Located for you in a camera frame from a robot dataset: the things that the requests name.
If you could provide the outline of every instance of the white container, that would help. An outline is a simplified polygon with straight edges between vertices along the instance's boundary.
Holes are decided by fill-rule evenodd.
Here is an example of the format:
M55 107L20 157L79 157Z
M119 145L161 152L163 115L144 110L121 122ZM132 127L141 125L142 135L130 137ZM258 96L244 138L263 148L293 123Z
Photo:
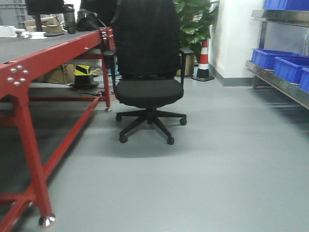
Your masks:
M16 37L16 28L14 26L0 26L0 37Z
M31 32L29 37L31 40L39 40L39 39L45 39L44 34L46 32L44 31L36 31L36 32Z

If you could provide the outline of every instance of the yellow and black object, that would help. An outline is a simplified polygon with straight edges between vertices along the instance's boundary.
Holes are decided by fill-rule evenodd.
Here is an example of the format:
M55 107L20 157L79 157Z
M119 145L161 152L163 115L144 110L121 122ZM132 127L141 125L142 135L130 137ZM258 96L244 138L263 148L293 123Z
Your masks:
M74 72L74 84L70 84L77 89L90 89L98 86L98 82L93 79L93 72L88 65L76 65Z

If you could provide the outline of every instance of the chair seat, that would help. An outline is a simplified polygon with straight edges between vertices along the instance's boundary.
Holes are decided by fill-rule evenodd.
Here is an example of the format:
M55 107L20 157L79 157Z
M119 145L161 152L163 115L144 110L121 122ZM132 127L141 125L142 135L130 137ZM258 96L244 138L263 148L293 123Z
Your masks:
M138 108L158 108L183 97L182 85L171 80L122 80L115 91L116 98L125 105Z

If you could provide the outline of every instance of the cardboard box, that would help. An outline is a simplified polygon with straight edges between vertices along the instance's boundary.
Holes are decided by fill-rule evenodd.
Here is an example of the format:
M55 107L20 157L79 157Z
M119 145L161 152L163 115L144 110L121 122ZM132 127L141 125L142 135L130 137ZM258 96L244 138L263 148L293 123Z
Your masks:
M58 17L41 18L41 22L45 25L59 25L60 24L60 20ZM25 24L25 27L35 26L35 20L34 19L25 20L24 24Z
M53 84L66 84L74 82L74 70L73 64L63 64L54 70L36 78L34 81L47 82Z
M47 32L47 33L58 33L58 32L63 32L64 31L62 25L61 26L57 26L57 27L42 26L42 30ZM28 27L26 27L26 31L36 32L37 31L37 27L36 26L28 26Z

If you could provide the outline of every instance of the chair base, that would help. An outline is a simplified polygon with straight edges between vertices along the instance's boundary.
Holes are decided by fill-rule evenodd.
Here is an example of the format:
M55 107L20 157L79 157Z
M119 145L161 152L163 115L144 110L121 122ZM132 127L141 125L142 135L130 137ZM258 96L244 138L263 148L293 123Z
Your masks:
M124 128L119 133L119 141L122 143L127 142L126 133L136 128L139 124L147 120L147 124L155 123L160 130L168 137L168 144L174 144L174 138L169 130L163 125L160 121L159 117L180 117L180 124L185 125L187 123L187 115L172 113L166 111L159 111L156 108L154 109L145 109L145 110L137 110L137 111L128 111L128 112L120 112L116 114L116 121L121 121L122 116L137 116L131 124L129 124L126 128Z

